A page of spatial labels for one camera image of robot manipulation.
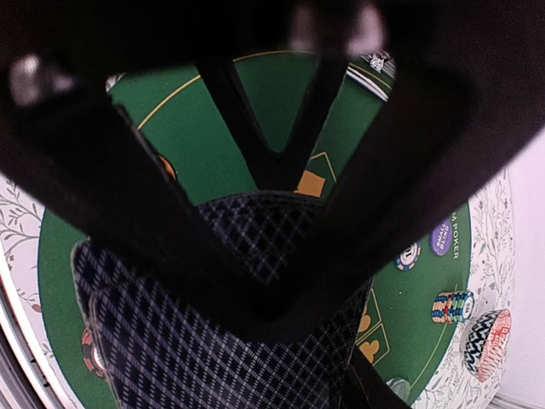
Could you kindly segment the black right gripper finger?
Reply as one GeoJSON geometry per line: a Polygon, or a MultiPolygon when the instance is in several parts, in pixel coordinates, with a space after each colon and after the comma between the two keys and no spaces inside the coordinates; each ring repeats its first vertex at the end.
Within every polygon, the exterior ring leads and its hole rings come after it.
{"type": "Polygon", "coordinates": [[[347,367],[347,408],[410,409],[358,349],[353,349],[347,367]]]}

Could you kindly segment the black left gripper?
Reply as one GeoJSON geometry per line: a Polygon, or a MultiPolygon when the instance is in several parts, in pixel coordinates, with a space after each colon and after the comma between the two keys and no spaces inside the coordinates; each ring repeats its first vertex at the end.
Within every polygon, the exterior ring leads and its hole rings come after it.
{"type": "Polygon", "coordinates": [[[1,170],[296,341],[544,125],[541,1],[4,1],[1,170]]]}

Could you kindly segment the blue green chip stack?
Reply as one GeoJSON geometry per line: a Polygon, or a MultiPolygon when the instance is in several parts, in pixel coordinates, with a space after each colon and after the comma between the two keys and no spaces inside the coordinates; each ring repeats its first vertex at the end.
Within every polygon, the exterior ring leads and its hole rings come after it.
{"type": "Polygon", "coordinates": [[[431,309],[432,322],[438,324],[456,324],[469,320],[475,305],[471,291],[451,291],[439,293],[431,309]]]}

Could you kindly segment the purple small blind button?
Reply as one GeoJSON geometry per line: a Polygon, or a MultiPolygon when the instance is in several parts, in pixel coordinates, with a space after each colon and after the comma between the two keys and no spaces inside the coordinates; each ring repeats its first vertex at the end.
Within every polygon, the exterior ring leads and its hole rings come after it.
{"type": "Polygon", "coordinates": [[[444,220],[430,233],[431,252],[435,256],[445,256],[452,245],[452,240],[452,224],[449,220],[444,220]]]}

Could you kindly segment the grey playing card deck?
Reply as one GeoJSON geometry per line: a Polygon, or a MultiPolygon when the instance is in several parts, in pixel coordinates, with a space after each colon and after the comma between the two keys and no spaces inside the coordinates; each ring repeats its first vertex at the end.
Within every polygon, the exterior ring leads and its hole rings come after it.
{"type": "MultiPolygon", "coordinates": [[[[321,208],[296,193],[253,192],[198,207],[253,279],[279,277],[321,208]]],[[[121,408],[337,408],[367,299],[359,292],[298,343],[240,340],[113,252],[72,250],[78,303],[121,408]]]]}

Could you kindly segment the red black 100 chip stack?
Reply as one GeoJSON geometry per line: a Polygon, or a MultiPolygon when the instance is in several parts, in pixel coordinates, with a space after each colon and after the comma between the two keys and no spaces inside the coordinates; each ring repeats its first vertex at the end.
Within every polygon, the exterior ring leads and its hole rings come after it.
{"type": "Polygon", "coordinates": [[[95,345],[92,333],[89,328],[86,328],[82,334],[81,350],[83,362],[87,369],[96,375],[98,378],[106,379],[106,368],[100,354],[100,350],[95,345]]]}

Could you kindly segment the orange big blind button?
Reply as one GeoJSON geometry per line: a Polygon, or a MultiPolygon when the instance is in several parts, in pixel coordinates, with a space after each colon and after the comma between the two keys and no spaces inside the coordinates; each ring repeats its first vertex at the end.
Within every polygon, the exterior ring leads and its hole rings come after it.
{"type": "Polygon", "coordinates": [[[159,155],[158,158],[161,160],[166,172],[171,176],[173,180],[176,180],[177,174],[175,172],[174,167],[171,165],[171,163],[162,155],[159,155]]]}

